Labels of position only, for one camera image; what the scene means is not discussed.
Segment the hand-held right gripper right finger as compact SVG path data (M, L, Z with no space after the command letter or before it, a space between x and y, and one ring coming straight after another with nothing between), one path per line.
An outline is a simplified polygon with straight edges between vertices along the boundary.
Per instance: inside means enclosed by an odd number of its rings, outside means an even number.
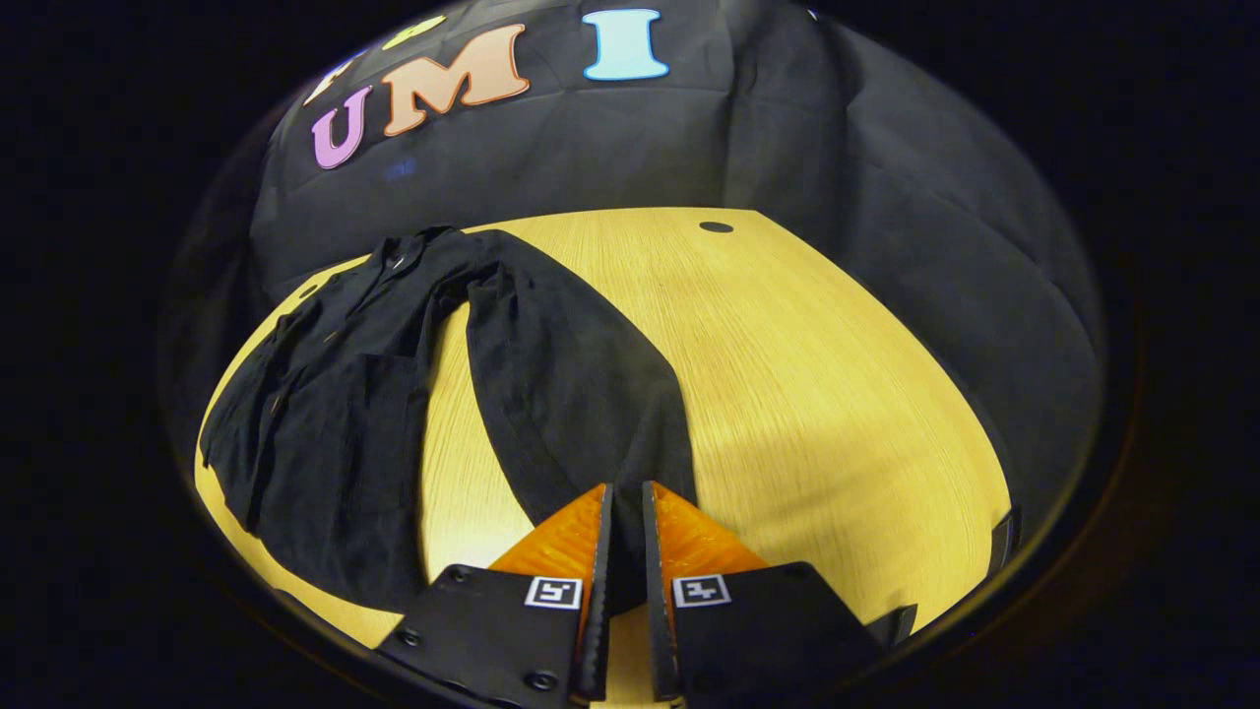
M828 708L886 655L823 576L771 565L658 482L643 484L653 690L685 708Z

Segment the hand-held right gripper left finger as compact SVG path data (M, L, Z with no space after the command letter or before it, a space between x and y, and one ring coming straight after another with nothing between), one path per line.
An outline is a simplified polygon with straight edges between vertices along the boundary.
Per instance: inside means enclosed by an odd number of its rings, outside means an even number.
M378 655L467 708L604 700L612 521L612 490L598 484L488 568L446 565Z

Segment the black button-up shirt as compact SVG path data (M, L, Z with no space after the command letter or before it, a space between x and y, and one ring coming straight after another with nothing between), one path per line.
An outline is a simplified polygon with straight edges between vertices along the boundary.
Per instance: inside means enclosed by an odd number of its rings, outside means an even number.
M519 506L541 524L610 484L610 569L643 579L643 484L698 499L680 383L612 302L505 230L391 235L278 319L202 429L226 508L289 573L403 611L426 587L422 443L461 305L478 412Z

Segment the black backdrop cloth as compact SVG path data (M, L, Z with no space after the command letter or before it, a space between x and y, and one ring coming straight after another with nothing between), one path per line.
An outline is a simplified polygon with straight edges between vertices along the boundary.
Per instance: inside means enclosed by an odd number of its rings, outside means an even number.
M176 462L302 278L427 225L604 208L759 212L845 269L958 383L1023 529L1097 426L1102 306L1077 230L971 99L785 0L461 0L302 82L220 165L158 321Z

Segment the black table edge bracket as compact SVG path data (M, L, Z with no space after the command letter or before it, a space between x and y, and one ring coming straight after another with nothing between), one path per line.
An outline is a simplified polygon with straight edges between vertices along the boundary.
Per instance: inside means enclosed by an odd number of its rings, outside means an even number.
M882 649L895 647L914 632L917 610L917 603L898 606L866 623L866 631Z
M1021 547L1022 508L1013 504L992 530L992 548L987 576L995 576Z

